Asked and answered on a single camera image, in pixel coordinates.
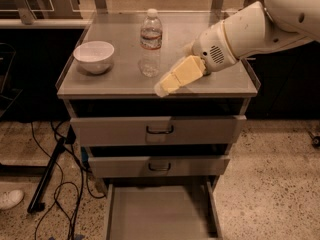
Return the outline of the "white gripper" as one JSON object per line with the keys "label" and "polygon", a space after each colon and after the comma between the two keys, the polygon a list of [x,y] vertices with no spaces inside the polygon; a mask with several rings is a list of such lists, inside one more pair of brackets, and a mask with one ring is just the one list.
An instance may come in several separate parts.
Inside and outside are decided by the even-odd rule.
{"label": "white gripper", "polygon": [[180,59],[154,86],[159,97],[200,79],[205,67],[208,72],[218,72],[238,62],[227,40],[224,23],[222,20],[213,24],[184,46],[184,54],[190,56]]}

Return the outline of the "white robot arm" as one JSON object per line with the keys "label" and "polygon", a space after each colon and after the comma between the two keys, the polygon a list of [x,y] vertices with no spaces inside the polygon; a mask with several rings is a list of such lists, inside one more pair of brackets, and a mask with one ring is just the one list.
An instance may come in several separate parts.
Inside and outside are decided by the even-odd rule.
{"label": "white robot arm", "polygon": [[320,41],[320,0],[256,1],[199,34],[154,90],[164,97],[242,58],[311,41]]}

